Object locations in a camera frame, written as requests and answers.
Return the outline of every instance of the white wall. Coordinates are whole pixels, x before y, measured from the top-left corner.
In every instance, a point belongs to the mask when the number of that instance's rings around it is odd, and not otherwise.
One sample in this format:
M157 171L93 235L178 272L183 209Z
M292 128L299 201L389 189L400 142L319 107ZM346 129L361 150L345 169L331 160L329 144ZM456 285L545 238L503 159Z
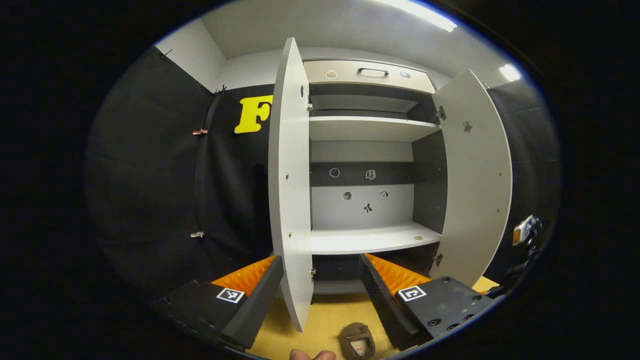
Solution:
M167 35L156 47L164 54L173 49L167 57L209 91L222 89L216 77L227 59L202 19L198 18Z
M273 84L275 83L276 74L278 72L278 63L280 62L281 55L282 50L279 49L229 59L225 62L224 66L222 66L220 73L218 74L217 82L219 84L224 84L229 89ZM300 55L302 56L302 60L314 58L339 58L343 60L367 59L415 67L417 69L427 71L436 88L443 87L451 80L449 76L422 65L418 65L404 59L395 58L393 56L370 53L367 51L338 49L333 47L301 47Z

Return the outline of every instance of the orange foam pad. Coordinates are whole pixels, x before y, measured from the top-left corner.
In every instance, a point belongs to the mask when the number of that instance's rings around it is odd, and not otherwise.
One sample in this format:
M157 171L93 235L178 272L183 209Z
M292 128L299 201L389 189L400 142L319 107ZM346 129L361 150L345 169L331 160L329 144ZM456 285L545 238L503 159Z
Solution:
M211 284L244 291L246 296L249 296L275 258L275 256L271 256L270 258L245 266L242 269L212 281Z
M431 281L431 279L426 276L412 272L411 270L403 268L390 261L380 259L377 256L373 256L371 254L365 254L365 256L367 256L369 261L371 261L373 267L376 269L378 274L380 274L382 281L387 285L389 292L391 292L391 295L393 296L396 295L398 290Z

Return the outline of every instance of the drawer handle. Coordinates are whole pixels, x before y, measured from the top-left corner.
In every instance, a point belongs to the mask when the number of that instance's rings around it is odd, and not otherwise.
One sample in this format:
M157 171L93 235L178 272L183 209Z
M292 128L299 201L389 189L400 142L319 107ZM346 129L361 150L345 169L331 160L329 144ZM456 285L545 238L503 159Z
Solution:
M385 73L385 76L389 75L389 71L386 70L380 70L380 69L368 69L366 67L361 67L358 69L358 72L362 72L363 70L373 70L373 71L382 71Z

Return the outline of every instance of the wooden floor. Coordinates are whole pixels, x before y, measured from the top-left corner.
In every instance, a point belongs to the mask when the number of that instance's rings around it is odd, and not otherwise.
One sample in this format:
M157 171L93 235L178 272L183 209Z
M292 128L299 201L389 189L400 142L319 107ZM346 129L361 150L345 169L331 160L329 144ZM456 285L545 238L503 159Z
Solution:
M484 292L495 285L483 277L474 290ZM338 335L342 328L352 322L369 326L376 344L373 359L382 359L398 352L398 349L391 347L378 314L365 293L314 296L304 332L297 332L293 327L284 301L275 299L253 347L247 352L268 359L285 360L289 358L292 348L305 351L311 358L322 350L331 350L336 353L337 359L343 359Z

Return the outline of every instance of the yellow letter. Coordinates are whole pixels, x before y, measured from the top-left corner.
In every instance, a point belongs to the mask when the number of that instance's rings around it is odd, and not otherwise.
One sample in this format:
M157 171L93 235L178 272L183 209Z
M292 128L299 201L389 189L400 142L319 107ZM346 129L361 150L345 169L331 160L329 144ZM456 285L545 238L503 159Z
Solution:
M268 102L258 107L261 102ZM242 114L240 114L240 124L236 126L234 132L236 134L242 133L254 133L262 127L257 122L257 117L260 121L265 121L269 117L269 110L271 109L271 103L273 103L273 95L245 97L240 100L242 104Z

